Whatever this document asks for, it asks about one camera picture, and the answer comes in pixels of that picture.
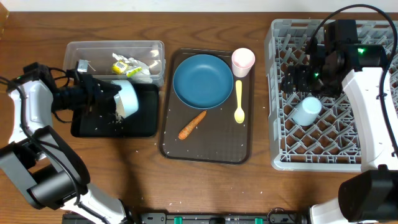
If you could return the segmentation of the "light blue cup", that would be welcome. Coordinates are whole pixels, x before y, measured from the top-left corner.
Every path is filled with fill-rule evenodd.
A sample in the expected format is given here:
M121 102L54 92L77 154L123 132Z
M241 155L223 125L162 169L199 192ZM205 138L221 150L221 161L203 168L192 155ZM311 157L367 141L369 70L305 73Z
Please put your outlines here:
M321 101L313 96L306 97L296 107L292 119L301 126L312 125L322 110Z

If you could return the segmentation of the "white tissue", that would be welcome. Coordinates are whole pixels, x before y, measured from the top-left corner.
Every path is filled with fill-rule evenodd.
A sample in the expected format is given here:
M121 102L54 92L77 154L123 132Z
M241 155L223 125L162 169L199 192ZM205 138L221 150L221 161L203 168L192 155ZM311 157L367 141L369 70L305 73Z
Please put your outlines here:
M116 60L111 67L111 71L119 77L133 78L142 83L153 83L149 66L144 62L132 57L126 58L123 55L112 53Z

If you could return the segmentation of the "light blue bowl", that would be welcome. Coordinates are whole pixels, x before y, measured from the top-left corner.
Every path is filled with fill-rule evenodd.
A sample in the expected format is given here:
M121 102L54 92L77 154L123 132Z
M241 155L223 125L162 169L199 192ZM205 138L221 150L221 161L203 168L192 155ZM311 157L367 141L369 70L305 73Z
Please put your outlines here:
M139 102L132 83L128 80L113 80L111 83L121 87L119 93L114 96L114 100L123 119L137 112L139 109Z

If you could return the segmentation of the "pink plastic cup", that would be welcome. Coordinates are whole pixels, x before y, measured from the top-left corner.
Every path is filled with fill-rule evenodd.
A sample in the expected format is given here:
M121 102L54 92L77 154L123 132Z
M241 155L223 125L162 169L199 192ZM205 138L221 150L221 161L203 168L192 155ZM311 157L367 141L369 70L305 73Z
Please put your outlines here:
M256 61L256 57L250 49L236 49L231 57L233 75L238 78L245 77Z

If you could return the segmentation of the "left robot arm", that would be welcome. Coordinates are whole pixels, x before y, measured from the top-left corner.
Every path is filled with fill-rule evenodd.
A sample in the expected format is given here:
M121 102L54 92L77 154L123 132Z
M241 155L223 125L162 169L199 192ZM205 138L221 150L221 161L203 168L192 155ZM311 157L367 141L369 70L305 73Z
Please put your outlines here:
M92 113L114 102L116 116L138 109L133 85L127 80L104 82L77 69L65 70L57 86L52 68L40 63L24 67L12 80L2 78L14 103L14 127L1 149L1 169L34 208L62 209L64 223L135 223L122 200L91 183L81 157L53 129L60 110Z

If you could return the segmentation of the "yellow green snack wrapper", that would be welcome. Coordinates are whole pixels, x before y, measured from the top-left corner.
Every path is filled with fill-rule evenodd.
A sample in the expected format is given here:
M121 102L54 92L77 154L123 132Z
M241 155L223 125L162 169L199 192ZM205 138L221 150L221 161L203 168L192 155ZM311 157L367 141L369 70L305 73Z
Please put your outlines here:
M126 77L132 77L135 74L142 71L142 67L134 65L133 63L126 63L118 61L111 67L113 73L117 75L125 75Z

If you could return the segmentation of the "white rice pile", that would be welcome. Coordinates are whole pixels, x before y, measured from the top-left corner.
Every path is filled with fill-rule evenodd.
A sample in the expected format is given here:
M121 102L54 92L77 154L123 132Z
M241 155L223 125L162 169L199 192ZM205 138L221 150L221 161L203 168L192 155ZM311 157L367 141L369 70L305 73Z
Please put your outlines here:
M95 111L95 128L101 131L117 131L123 123L123 117L115 103L100 104Z

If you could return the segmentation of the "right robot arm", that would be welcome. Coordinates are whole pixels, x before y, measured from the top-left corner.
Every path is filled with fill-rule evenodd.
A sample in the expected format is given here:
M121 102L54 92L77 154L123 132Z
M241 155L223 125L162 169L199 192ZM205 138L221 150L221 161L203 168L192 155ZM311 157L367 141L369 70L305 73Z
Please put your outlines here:
M308 43L308 65L290 66L281 89L320 96L344 93L361 148L361 173L343 182L338 197L314 205L310 223L371 223L397 219L397 113L389 67L392 55L362 44L354 20L323 21L324 44Z

